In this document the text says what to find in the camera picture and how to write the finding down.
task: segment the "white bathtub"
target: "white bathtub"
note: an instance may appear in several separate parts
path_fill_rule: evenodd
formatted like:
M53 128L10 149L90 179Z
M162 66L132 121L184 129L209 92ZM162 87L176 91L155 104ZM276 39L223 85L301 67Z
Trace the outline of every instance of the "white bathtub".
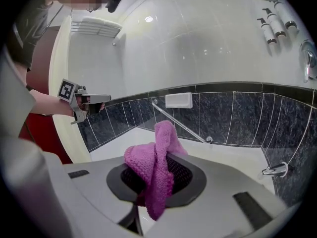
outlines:
M187 139L179 140L189 155L236 168L275 194L271 177L258 178L261 170L268 166L260 148L208 145ZM134 128L91 152L91 158L93 161L100 161L123 156L124 151L129 146L147 144L149 142L155 142L154 132ZM155 221L148 216L145 207L139 207L139 215L142 230L146 233L154 225Z

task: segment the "pink towel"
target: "pink towel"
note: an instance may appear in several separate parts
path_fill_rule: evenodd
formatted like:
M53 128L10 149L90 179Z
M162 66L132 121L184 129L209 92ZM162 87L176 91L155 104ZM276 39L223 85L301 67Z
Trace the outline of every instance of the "pink towel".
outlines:
M146 189L145 206L150 217L157 220L165 210L165 201L172 196L173 174L168 171L166 155L187 154L177 138L176 129L169 121L155 125L155 141L146 145L130 146L124 153L125 163L143 179Z

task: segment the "white wall tile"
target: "white wall tile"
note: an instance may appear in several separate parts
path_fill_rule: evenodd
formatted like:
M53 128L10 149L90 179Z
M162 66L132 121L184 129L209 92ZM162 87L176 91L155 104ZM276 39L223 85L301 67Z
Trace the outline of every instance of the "white wall tile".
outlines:
M110 94L113 99L126 96L119 47L113 39L73 33L70 39L68 78L85 85L91 94Z
M179 35L162 46L173 86L198 83L195 56L188 34Z
M273 9L262 0L146 0L123 24L127 92L237 80L317 88L303 82L298 50L310 36L300 18L299 34L273 48L257 21L264 7Z
M196 58L199 82L221 81L227 77L232 63L221 28L216 26L192 31L189 38Z
M163 41L187 32L182 15L173 0L152 1L155 5L153 14L157 17L158 28Z

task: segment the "faucet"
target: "faucet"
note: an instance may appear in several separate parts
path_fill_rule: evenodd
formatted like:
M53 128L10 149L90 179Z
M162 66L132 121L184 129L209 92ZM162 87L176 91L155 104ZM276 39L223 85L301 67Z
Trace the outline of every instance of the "faucet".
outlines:
M289 166L286 162L282 162L273 167L267 167L267 169L262 170L262 175L264 176L277 176L277 177L284 177L288 172Z

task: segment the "toiletry bottle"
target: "toiletry bottle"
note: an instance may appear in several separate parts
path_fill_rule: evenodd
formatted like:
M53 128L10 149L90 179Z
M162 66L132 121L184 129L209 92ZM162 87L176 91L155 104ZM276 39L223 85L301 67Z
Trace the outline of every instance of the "toiletry bottle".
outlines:
M263 10L265 10L267 13L267 19L269 21L270 26L273 29L275 36L286 36L286 33L283 29L283 25L280 23L279 18L276 16L276 14L272 13L269 8L265 8Z
M274 2L274 8L277 11L277 14L281 18L282 22L284 23L286 29L289 29L290 27L297 28L297 24L294 21L292 14L289 12L285 4L276 1Z
M263 18L258 18L257 20L259 20L261 22L261 29L263 31L263 34L264 34L264 37L266 39L267 44L277 43L270 25L267 24Z

